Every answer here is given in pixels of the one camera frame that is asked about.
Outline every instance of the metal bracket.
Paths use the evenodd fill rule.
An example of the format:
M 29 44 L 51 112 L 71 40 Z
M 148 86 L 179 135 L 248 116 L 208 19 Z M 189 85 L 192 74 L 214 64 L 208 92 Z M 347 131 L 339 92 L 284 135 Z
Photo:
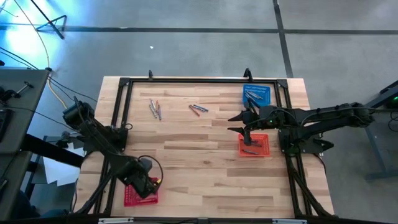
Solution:
M 273 224 L 307 224 L 306 220 L 289 220 L 284 218 L 278 218 L 272 220 Z
M 130 81 L 130 78 L 120 78 L 119 86 L 124 86 Z
M 297 153 L 323 153 L 332 148 L 332 142 L 320 139 L 319 136 L 311 136 L 309 139 L 298 143 L 297 145 L 289 145 L 290 131 L 279 130 L 278 132 L 280 149 L 283 153 L 297 154 Z
M 152 73 L 151 70 L 149 70 L 149 72 L 148 72 L 148 79 L 149 79 L 149 81 L 152 81 L 154 79 L 154 74 Z
M 286 79 L 277 79 L 276 82 L 282 86 L 283 88 L 287 88 L 287 80 Z
M 243 78 L 249 77 L 249 82 L 253 82 L 253 76 L 251 75 L 250 69 L 246 68 L 243 74 Z

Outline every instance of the wooden tabletop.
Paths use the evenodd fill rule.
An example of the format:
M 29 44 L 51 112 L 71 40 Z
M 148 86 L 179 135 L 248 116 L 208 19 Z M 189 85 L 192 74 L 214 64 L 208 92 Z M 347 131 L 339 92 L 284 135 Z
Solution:
M 111 122 L 119 78 L 103 80 L 95 117 L 104 125 Z M 304 80 L 287 80 L 293 108 L 309 109 Z M 238 134 L 226 129 L 243 125 L 227 121 L 244 109 L 242 87 L 243 84 L 227 83 L 135 83 L 127 119 L 133 129 L 129 131 L 125 152 L 130 156 L 154 156 L 163 167 L 164 181 L 158 204 L 140 207 L 124 207 L 124 185 L 117 181 L 112 216 L 294 217 L 277 131 L 254 132 L 268 134 L 271 156 L 253 158 L 238 155 Z M 271 104 L 275 105 L 272 86 L 271 93 Z M 154 119 L 149 99 L 159 101 L 162 121 Z M 209 112 L 197 117 L 188 108 L 190 104 L 201 105 Z M 102 162 L 103 156 L 94 153 L 82 165 L 75 210 L 98 185 Z M 311 154 L 303 155 L 303 164 L 308 188 L 333 213 L 322 164 Z M 150 175 L 160 177 L 155 163 Z M 102 209 L 108 189 L 104 192 Z M 300 190 L 298 197 L 304 211 Z

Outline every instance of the black metal frame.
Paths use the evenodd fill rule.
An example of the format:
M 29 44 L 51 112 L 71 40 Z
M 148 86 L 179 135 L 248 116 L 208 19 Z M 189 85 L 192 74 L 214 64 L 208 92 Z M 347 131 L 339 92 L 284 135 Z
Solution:
M 286 101 L 286 107 L 291 108 L 292 104 L 290 101 L 290 95 L 289 95 L 289 87 L 287 84 L 286 79 L 258 79 L 255 80 L 252 77 L 252 74 L 250 70 L 247 68 L 245 70 L 244 76 L 247 79 L 244 78 L 153 78 L 152 72 L 149 70 L 149 76 L 148 78 L 120 78 L 119 79 L 119 86 L 118 86 L 118 93 L 116 95 L 116 101 L 114 105 L 114 111 L 113 111 L 113 116 L 112 116 L 112 122 L 111 125 L 115 126 L 116 125 L 116 120 L 118 118 L 119 114 L 119 109 L 120 109 L 120 103 L 121 103 L 121 97 L 123 93 L 123 88 L 127 86 L 127 95 L 126 95 L 126 100 L 124 102 L 124 110 L 123 110 L 123 116 L 122 116 L 122 121 L 121 121 L 121 126 L 125 126 L 127 122 L 127 115 L 129 111 L 129 105 L 130 105 L 130 100 L 131 100 L 131 94 L 132 94 L 132 88 L 134 83 L 252 83 L 252 84 L 269 84 L 274 87 L 275 90 L 275 98 L 276 98 L 276 103 L 277 106 L 282 107 L 282 100 L 280 97 L 280 91 L 281 89 L 283 90 L 283 94 L 285 96 L 285 101 Z M 294 208 L 294 215 L 295 217 L 302 215 L 302 212 L 300 211 L 300 205 L 299 205 L 299 200 L 297 197 L 297 189 L 295 186 L 295 179 L 294 179 L 294 174 L 291 169 L 289 169 L 289 164 L 292 163 L 292 158 L 285 154 L 285 159 L 288 167 L 288 176 L 289 176 L 289 185 L 290 185 L 290 193 L 292 195 L 292 205 Z M 302 162 L 302 157 L 300 154 L 296 156 L 296 161 L 297 161 L 297 172 L 299 174 L 299 177 L 301 178 L 302 183 L 306 185 L 305 181 L 305 173 L 304 173 L 304 168 L 303 168 L 303 162 Z M 103 162 L 102 166 L 102 171 L 101 171 L 101 176 L 100 176 L 100 182 L 104 179 L 107 171 L 109 169 L 109 162 L 105 159 Z M 116 186 L 116 178 L 113 178 L 110 183 L 110 188 L 108 192 L 108 199 L 107 203 L 104 209 L 105 214 L 110 215 L 111 214 L 111 209 L 112 209 L 112 204 L 113 204 L 113 197 L 114 197 L 114 189 Z M 305 199 L 305 211 L 307 215 L 312 214 L 312 209 L 310 206 L 310 202 L 307 197 L 304 197 Z M 100 208 L 101 208 L 101 202 L 102 202 L 102 195 L 99 197 L 97 202 L 95 203 L 94 207 L 94 213 L 100 213 Z

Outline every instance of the white paper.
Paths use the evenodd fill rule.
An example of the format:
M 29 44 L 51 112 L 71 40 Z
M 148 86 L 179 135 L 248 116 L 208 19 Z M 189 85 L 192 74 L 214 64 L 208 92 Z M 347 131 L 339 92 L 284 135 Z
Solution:
M 80 156 L 84 155 L 83 148 L 74 149 L 73 143 L 68 143 L 67 150 L 70 152 L 73 152 L 75 154 L 78 154 Z M 53 159 L 44 157 L 43 161 L 44 161 L 45 177 L 47 179 L 48 184 L 51 184 L 52 182 L 57 181 L 57 180 L 62 180 L 61 184 L 68 182 L 71 179 L 70 176 L 74 177 L 74 176 L 76 176 L 76 172 L 77 172 L 77 175 L 80 172 L 80 169 L 77 167 L 63 164 L 63 163 L 57 162 Z
M 79 149 L 74 149 L 73 150 L 74 153 L 83 156 L 84 155 L 84 150 L 83 148 L 79 148 Z M 77 178 L 79 178 L 79 174 L 80 174 L 80 169 L 77 167 L 73 167 L 73 166 L 69 166 L 70 168 L 68 169 L 68 175 L 65 177 L 62 177 L 61 179 L 57 180 L 57 186 L 62 186 L 65 184 L 71 184 L 76 182 Z

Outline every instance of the wire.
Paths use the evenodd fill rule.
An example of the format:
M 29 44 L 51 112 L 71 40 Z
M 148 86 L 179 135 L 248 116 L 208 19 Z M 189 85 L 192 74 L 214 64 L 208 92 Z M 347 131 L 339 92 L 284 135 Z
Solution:
M 11 12 L 5 10 L 3 7 L 0 7 L 0 9 L 4 10 L 6 13 L 8 13 L 8 14 L 14 16 L 14 17 L 18 17 L 18 16 L 16 16 L 16 15 L 14 15 L 13 13 L 11 13 Z
M 161 173 L 161 178 L 160 178 L 160 183 L 159 183 L 159 185 L 158 185 L 157 188 L 156 188 L 156 190 L 158 190 L 158 189 L 160 188 L 160 185 L 162 185 L 162 182 L 163 182 L 163 168 L 162 168 L 162 166 L 160 165 L 160 162 L 159 162 L 157 159 L 153 158 L 152 156 L 148 156 L 148 155 L 139 156 L 139 157 L 138 157 L 138 160 L 139 160 L 140 158 L 143 158 L 143 157 L 151 158 L 151 159 L 153 159 L 153 160 L 159 165 L 160 173 Z
M 54 96 L 61 102 L 62 106 L 67 109 L 67 105 L 65 104 L 65 102 L 56 94 L 56 92 L 52 89 L 51 87 L 51 83 L 50 83 L 50 71 L 49 71 L 49 75 L 48 75 L 48 79 L 47 79 L 47 84 L 49 85 L 49 89 L 52 92 L 52 94 L 54 94 Z
M 98 138 L 91 132 L 91 130 L 89 129 L 88 125 L 85 123 L 85 120 L 83 119 L 83 116 L 81 115 L 81 111 L 80 111 L 80 107 L 79 107 L 79 104 L 78 104 L 77 97 L 74 96 L 73 99 L 75 100 L 75 105 L 76 105 L 76 108 L 77 108 L 77 112 L 78 112 L 78 114 L 79 114 L 79 117 L 80 117 L 80 119 L 81 119 L 81 122 L 85 124 L 86 129 L 90 132 L 90 136 L 92 136 L 93 138 L 95 138 L 95 140 L 98 142 L 98 144 L 100 144 L 102 147 L 104 147 L 104 146 L 102 145 L 101 141 L 98 140 Z M 97 200 L 97 197 L 98 197 L 98 196 L 95 196 L 95 197 L 94 197 L 94 194 L 98 194 L 97 190 L 100 189 L 102 185 L 106 185 L 106 184 L 110 181 L 110 179 L 112 178 L 113 175 L 114 175 L 114 174 L 112 174 L 112 171 L 109 170 L 109 172 L 108 172 L 108 174 L 106 175 L 106 177 L 105 177 L 105 178 L 103 179 L 103 181 L 100 182 L 99 185 L 97 186 L 97 189 L 94 191 L 93 195 L 87 200 L 87 202 L 84 204 L 84 206 L 81 207 L 81 208 L 79 209 L 78 212 L 86 212 L 86 211 L 85 211 L 85 210 L 86 210 L 86 207 L 87 207 L 89 204 L 91 204 L 93 200 Z
M 35 28 L 35 26 L 33 25 L 32 21 L 30 21 L 29 17 L 27 17 L 25 11 L 22 9 L 22 7 L 18 4 L 17 0 L 14 0 L 14 2 L 17 4 L 18 8 L 22 11 L 22 13 L 24 13 L 26 19 L 29 21 L 29 23 L 31 24 L 31 26 L 33 27 L 33 29 L 35 30 L 36 34 L 39 36 L 40 41 L 42 42 L 43 48 L 45 50 L 45 54 L 47 56 L 47 67 L 50 68 L 50 57 L 49 57 L 49 53 L 47 51 L 47 48 L 44 44 L 44 41 L 42 39 L 42 36 L 40 36 L 39 32 L 37 31 L 37 29 Z M 51 87 L 51 83 L 50 83 L 50 71 L 49 71 L 49 77 L 47 79 L 47 84 L 49 85 L 49 89 L 50 91 L 54 94 L 54 96 L 61 102 L 62 106 L 67 109 L 67 106 L 65 104 L 65 102 L 57 95 L 57 93 L 52 89 Z
M 21 60 L 25 61 L 26 63 L 28 63 L 30 66 L 28 66 L 27 64 L 25 64 L 25 63 L 23 63 L 23 62 L 20 62 L 20 61 L 16 60 L 15 58 L 13 58 L 13 57 L 7 55 L 7 56 L 9 56 L 10 58 L 14 59 L 15 61 L 17 61 L 17 62 L 19 62 L 19 63 L 23 63 L 24 65 L 28 66 L 28 67 L 31 68 L 31 69 L 34 68 L 34 69 L 38 70 L 38 68 L 37 68 L 36 66 L 32 65 L 30 62 L 28 62 L 27 60 L 23 59 L 22 57 L 20 57 L 20 56 L 14 54 L 14 53 L 12 53 L 12 52 L 10 52 L 10 51 L 8 51 L 8 50 L 2 48 L 2 47 L 0 47 L 0 49 L 2 49 L 2 50 L 4 50 L 4 51 L 6 51 L 7 53 L 10 53 L 10 54 L 12 54 L 12 55 L 18 57 L 19 59 L 21 59 Z M 49 79 L 51 79 L 51 81 L 50 81 L 51 84 L 55 85 L 55 86 L 56 86 L 57 88 L 59 88 L 60 90 L 61 90 L 61 88 L 60 88 L 59 86 L 57 86 L 56 84 L 54 84 L 54 82 L 55 82 L 55 83 L 58 83 L 58 85 L 64 87 L 64 88 L 67 89 L 67 90 L 70 90 L 70 91 L 72 91 L 72 92 L 74 92 L 74 93 L 76 93 L 76 94 L 78 94 L 78 95 L 87 97 L 87 98 L 89 98 L 89 99 L 91 99 L 91 100 L 97 102 L 96 100 L 94 100 L 93 98 L 91 98 L 91 97 L 89 97 L 89 96 L 86 96 L 86 95 L 84 95 L 84 94 L 82 94 L 82 93 L 79 93 L 79 92 L 77 92 L 77 91 L 75 91 L 75 90 L 72 90 L 71 88 L 66 87 L 65 85 L 62 85 L 61 83 L 59 83 L 58 81 L 56 81 L 55 79 L 53 79 L 51 76 L 49 76 Z
M 361 108 L 361 107 L 358 107 L 358 108 L 343 108 L 343 109 L 337 109 L 337 110 L 333 110 L 333 111 L 324 111 L 324 112 L 319 112 L 319 113 L 313 113 L 313 114 L 310 114 L 310 115 L 306 116 L 306 117 L 302 120 L 302 122 L 301 122 L 300 125 L 303 126 L 303 125 L 305 124 L 306 120 L 309 119 L 310 117 L 314 116 L 314 115 L 320 115 L 320 114 L 325 114 L 325 113 L 330 113 L 330 112 L 340 112 L 340 111 L 345 111 L 345 110 L 376 110 L 376 109 L 374 109 L 374 108 Z
M 283 110 L 283 109 L 274 109 L 274 110 L 272 110 L 272 111 L 268 114 L 268 116 L 266 116 L 265 118 L 260 118 L 260 119 L 258 119 L 258 120 L 252 121 L 252 122 L 250 122 L 250 123 L 249 123 L 248 125 L 246 125 L 246 126 L 249 126 L 249 125 L 254 124 L 254 123 L 257 123 L 257 122 L 259 122 L 259 121 L 264 121 L 264 120 L 268 119 L 268 118 L 272 115 L 272 113 L 275 112 L 275 111 L 282 111 L 282 112 L 288 114 L 289 116 L 291 116 L 291 117 L 294 119 L 294 121 L 297 123 L 297 125 L 299 125 L 299 122 L 296 120 L 296 118 L 295 118 L 290 112 L 288 112 L 288 111 L 286 111 L 286 110 Z
M 127 123 L 127 124 L 125 125 L 125 128 L 126 128 L 127 130 L 131 130 L 131 129 L 132 129 L 132 124 Z
M 109 171 L 104 180 L 102 182 L 100 182 L 97 186 L 97 188 L 95 188 L 93 194 L 90 196 L 90 198 L 85 202 L 85 204 L 75 213 L 77 214 L 88 214 L 92 208 L 92 206 L 94 205 L 95 201 L 97 200 L 98 196 L 100 194 L 103 193 L 103 190 L 105 189 L 106 185 L 108 184 L 108 182 L 111 180 L 111 178 L 113 177 L 114 173 L 112 173 L 111 171 Z
M 313 153 L 313 155 L 319 159 L 319 161 L 322 163 L 323 165 L 323 169 L 325 170 L 325 174 L 326 174 L 326 165 L 325 162 L 323 161 L 323 159 L 317 154 L 317 153 Z
M 28 64 L 26 64 L 26 63 L 24 63 L 24 62 L 21 62 L 20 60 L 17 60 L 17 59 L 13 58 L 12 56 L 10 56 L 10 55 L 8 55 L 8 54 L 6 54 L 6 53 L 4 53 L 4 52 L 0 52 L 0 53 L 2 53 L 2 54 L 4 54 L 4 55 L 6 55 L 6 56 L 8 56 L 8 57 L 10 57 L 10 58 L 12 58 L 12 59 L 14 59 L 15 61 L 17 61 L 17 62 L 19 62 L 19 63 L 22 63 L 22 64 L 26 65 L 26 67 L 28 67 L 28 68 L 34 69 L 34 68 L 30 67 Z
M 391 120 L 388 122 L 388 129 L 390 129 L 390 130 L 393 131 L 393 132 L 398 132 L 398 129 L 393 129 L 393 128 L 391 127 L 391 124 L 392 124 L 393 121 L 398 121 L 398 115 L 395 116 L 395 117 L 392 117 L 392 114 L 393 114 L 393 112 L 390 113 L 390 118 L 391 118 Z
M 52 81 L 50 81 L 50 83 L 52 83 L 55 87 L 57 87 L 59 90 L 61 90 L 61 92 L 64 93 L 70 100 L 74 101 L 74 99 L 72 99 L 72 97 L 70 97 L 68 95 L 68 93 L 66 93 L 63 89 L 61 89 L 61 87 L 59 87 L 58 85 L 54 84 Z
M 86 96 L 86 95 L 84 95 L 84 94 L 82 94 L 82 93 L 79 93 L 79 92 L 77 92 L 77 91 L 75 91 L 75 90 L 72 90 L 71 88 L 68 88 L 68 87 L 62 85 L 61 83 L 59 83 L 58 81 L 56 81 L 56 80 L 53 79 L 52 77 L 49 77 L 49 78 L 50 78 L 52 81 L 54 81 L 55 83 L 57 83 L 58 85 L 60 85 L 60 86 L 62 86 L 62 87 L 64 87 L 64 88 L 66 88 L 67 90 L 72 91 L 72 92 L 74 92 L 74 93 L 76 93 L 76 94 L 78 94 L 78 95 L 80 95 L 80 96 L 87 97 L 87 98 L 89 98 L 89 99 L 91 99 L 91 100 L 97 102 L 96 100 L 94 100 L 93 98 L 91 98 L 91 97 L 89 97 L 89 96 Z
M 75 182 L 75 202 L 72 201 L 70 202 L 70 213 L 73 213 L 75 206 L 76 206 L 76 202 L 77 202 L 77 180 Z
M 3 50 L 3 51 L 5 51 L 5 52 L 7 52 L 7 53 L 9 53 L 9 54 L 12 54 L 13 56 L 15 56 L 15 57 L 17 57 L 17 58 L 19 58 L 19 59 L 21 59 L 21 60 L 23 60 L 24 62 L 28 63 L 30 66 L 34 67 L 35 69 L 38 69 L 36 66 L 32 65 L 30 62 L 28 62 L 27 60 L 21 58 L 20 56 L 18 56 L 18 55 L 16 55 L 16 54 L 14 54 L 14 53 L 12 53 L 12 52 L 10 52 L 10 51 L 8 51 L 8 50 L 2 48 L 2 47 L 0 47 L 0 49 Z
M 58 121 L 56 121 L 56 120 L 54 120 L 54 119 L 52 119 L 52 118 L 49 118 L 48 116 L 46 116 L 46 115 L 44 115 L 44 114 L 41 114 L 41 113 L 39 113 L 39 112 L 37 112 L 37 111 L 31 110 L 31 109 L 28 109 L 28 108 L 20 108 L 20 107 L 16 107 L 16 106 L 5 106 L 5 108 L 15 108 L 15 109 L 21 109 L 21 110 L 31 111 L 31 112 L 33 112 L 33 113 L 37 113 L 37 114 L 39 114 L 39 115 L 41 115 L 41 116 L 43 116 L 43 117 L 49 119 L 49 120 L 51 120 L 51 121 L 53 121 L 53 122 L 55 122 L 55 123 L 61 124 L 62 126 L 68 128 L 68 129 L 71 129 L 72 131 L 76 131 L 75 129 L 73 129 L 73 128 L 67 126 L 66 124 L 63 124 L 63 123 L 61 123 L 61 122 L 58 122 Z

